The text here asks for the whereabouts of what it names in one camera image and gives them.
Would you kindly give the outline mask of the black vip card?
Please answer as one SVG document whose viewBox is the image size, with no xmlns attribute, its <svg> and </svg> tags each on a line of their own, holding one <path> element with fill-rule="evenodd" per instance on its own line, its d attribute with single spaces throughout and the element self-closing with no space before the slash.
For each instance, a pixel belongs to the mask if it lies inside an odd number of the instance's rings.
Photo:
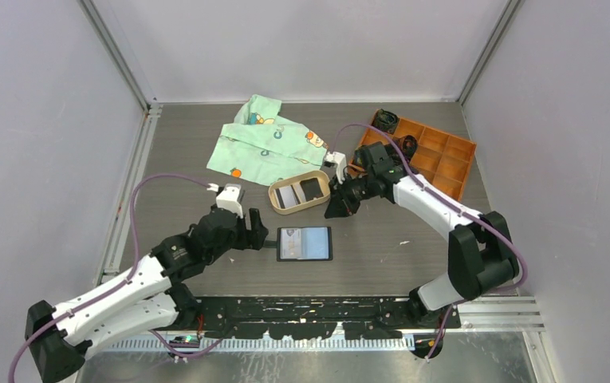
<svg viewBox="0 0 610 383">
<path fill-rule="evenodd" d="M 311 200 L 320 199 L 325 196 L 324 190 L 321 188 L 321 184 L 318 178 L 310 178 L 306 180 L 302 180 L 299 183 L 305 202 L 309 202 Z"/>
</svg>

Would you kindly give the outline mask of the black leather card holder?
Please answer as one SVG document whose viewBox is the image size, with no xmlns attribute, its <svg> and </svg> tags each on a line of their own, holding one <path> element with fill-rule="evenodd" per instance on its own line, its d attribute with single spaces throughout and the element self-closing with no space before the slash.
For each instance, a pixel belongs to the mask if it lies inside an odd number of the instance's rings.
<svg viewBox="0 0 610 383">
<path fill-rule="evenodd" d="M 264 248 L 276 251 L 278 262 L 325 262 L 333 260 L 331 227 L 279 227 L 276 239 Z"/>
</svg>

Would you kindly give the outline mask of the white striped card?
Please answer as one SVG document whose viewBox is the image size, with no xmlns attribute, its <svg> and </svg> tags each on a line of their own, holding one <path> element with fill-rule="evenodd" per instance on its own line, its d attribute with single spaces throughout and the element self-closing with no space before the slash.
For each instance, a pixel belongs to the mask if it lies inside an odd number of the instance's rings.
<svg viewBox="0 0 610 383">
<path fill-rule="evenodd" d="M 299 183 L 279 187 L 275 190 L 275 195 L 277 205 L 281 209 L 290 209 L 305 203 Z"/>
</svg>

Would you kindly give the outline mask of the green cartoon print cloth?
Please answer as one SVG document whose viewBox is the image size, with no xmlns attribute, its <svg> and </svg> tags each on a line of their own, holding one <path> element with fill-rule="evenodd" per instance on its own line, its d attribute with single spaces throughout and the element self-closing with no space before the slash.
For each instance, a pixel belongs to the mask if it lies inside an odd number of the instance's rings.
<svg viewBox="0 0 610 383">
<path fill-rule="evenodd" d="M 328 144 L 280 111 L 280 100 L 254 94 L 222 126 L 207 168 L 263 186 L 320 169 Z"/>
</svg>

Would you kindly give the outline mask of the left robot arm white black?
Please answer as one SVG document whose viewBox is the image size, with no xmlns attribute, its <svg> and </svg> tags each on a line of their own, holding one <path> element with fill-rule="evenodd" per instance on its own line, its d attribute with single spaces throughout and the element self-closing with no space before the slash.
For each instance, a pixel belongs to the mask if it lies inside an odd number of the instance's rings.
<svg viewBox="0 0 610 383">
<path fill-rule="evenodd" d="M 132 334 L 190 329 L 199 304 L 184 281 L 229 250 L 261 249 L 268 233 L 255 207 L 242 218 L 213 206 L 197 224 L 167 237 L 105 284 L 56 305 L 34 303 L 26 315 L 25 348 L 41 380 L 70 377 L 101 347 Z"/>
</svg>

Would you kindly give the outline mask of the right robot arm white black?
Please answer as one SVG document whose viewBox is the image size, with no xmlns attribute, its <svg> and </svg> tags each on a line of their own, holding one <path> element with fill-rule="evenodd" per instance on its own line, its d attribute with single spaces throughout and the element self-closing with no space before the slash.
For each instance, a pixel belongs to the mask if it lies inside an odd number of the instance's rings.
<svg viewBox="0 0 610 383">
<path fill-rule="evenodd" d="M 325 154 L 325 166 L 335 170 L 325 218 L 354 215 L 362 201 L 380 197 L 414 213 L 447 241 L 446 272 L 409 294 L 409 316 L 415 325 L 427 328 L 439 319 L 440 309 L 476 299 L 521 273 L 502 215 L 460 204 L 407 164 L 397 164 L 384 144 L 364 145 L 356 150 L 356 158 L 363 171 L 352 176 L 343 153 Z"/>
</svg>

